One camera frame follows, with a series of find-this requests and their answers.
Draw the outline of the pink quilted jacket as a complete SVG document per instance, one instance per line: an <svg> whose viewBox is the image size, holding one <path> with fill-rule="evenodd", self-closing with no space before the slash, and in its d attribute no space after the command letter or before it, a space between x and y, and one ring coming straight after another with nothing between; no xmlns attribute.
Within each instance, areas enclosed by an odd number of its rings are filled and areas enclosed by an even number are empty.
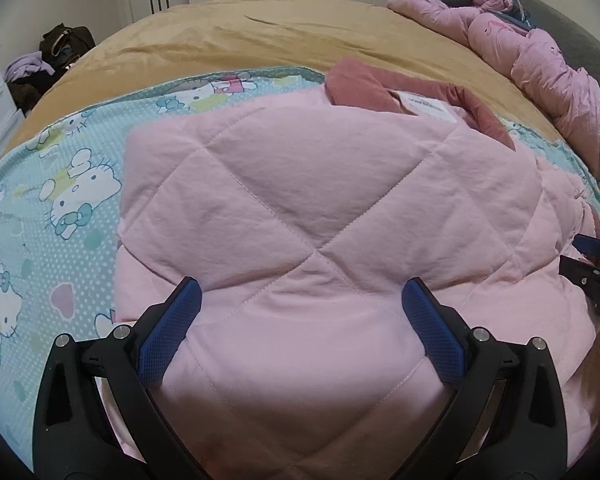
<svg viewBox="0 0 600 480"><path fill-rule="evenodd" d="M498 339L542 337L568 456L600 422L600 321L558 272L600 232L582 180L455 112L346 104L326 86L135 127L117 317L182 278L202 307L152 394L215 479L385 479L449 391L402 310L421 278Z"/></svg>

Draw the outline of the black backpack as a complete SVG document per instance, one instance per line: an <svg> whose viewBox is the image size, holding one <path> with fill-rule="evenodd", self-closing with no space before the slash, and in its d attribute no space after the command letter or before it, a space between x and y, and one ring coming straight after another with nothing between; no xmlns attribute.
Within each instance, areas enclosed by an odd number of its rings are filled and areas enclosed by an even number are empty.
<svg viewBox="0 0 600 480"><path fill-rule="evenodd" d="M43 35L40 42L42 60L54 70L62 70L95 47L95 40L85 26L69 27L64 23Z"/></svg>

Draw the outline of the purple cloth pile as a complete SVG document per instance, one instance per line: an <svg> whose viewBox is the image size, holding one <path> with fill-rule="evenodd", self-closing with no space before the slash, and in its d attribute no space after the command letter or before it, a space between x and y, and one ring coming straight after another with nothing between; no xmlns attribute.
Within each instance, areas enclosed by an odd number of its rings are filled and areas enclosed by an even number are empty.
<svg viewBox="0 0 600 480"><path fill-rule="evenodd" d="M4 71L4 81L14 82L36 73L53 76L55 70L43 60L41 51L33 51L15 58Z"/></svg>

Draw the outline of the hello kitty blue blanket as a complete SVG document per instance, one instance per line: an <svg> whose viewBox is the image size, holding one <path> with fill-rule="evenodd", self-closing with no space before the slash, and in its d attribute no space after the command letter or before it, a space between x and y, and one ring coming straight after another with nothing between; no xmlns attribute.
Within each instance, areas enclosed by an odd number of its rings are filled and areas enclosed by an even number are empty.
<svg viewBox="0 0 600 480"><path fill-rule="evenodd" d="M347 96L349 106L455 112L489 136L520 142L465 88L343 60L325 76L287 68L147 89L67 116L1 160L0 434L20 460L32 463L34 408L55 337L105 337L140 318L118 319L114 284L129 133L163 115L195 115L259 96L317 86L343 92L352 66L367 89Z"/></svg>

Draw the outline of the tan bed cover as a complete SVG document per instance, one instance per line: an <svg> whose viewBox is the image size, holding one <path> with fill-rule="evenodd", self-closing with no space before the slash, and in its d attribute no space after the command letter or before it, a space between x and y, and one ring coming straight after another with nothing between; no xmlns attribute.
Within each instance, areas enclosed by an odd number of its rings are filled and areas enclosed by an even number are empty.
<svg viewBox="0 0 600 480"><path fill-rule="evenodd" d="M471 50L383 6L348 0L215 0L143 18L105 39L46 92L7 144L89 105L186 76L268 66L326 73L345 56L474 92L554 141L553 124Z"/></svg>

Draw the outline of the grey quilted headboard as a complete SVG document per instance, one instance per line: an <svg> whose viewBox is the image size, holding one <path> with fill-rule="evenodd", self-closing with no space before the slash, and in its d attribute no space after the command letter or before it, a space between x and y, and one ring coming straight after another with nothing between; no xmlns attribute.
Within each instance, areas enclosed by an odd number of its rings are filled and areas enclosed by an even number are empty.
<svg viewBox="0 0 600 480"><path fill-rule="evenodd" d="M527 21L519 25L524 34L530 30L545 30L562 51L572 68L585 68L600 85L600 40L571 18L541 0L518 0Z"/></svg>

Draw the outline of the pink floral duvet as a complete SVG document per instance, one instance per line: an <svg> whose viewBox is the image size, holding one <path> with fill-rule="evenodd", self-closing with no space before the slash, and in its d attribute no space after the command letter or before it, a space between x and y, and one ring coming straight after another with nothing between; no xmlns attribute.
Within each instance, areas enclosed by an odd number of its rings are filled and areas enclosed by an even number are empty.
<svg viewBox="0 0 600 480"><path fill-rule="evenodd" d="M568 64L520 0L387 0L386 7L468 47L513 81L600 177L600 84Z"/></svg>

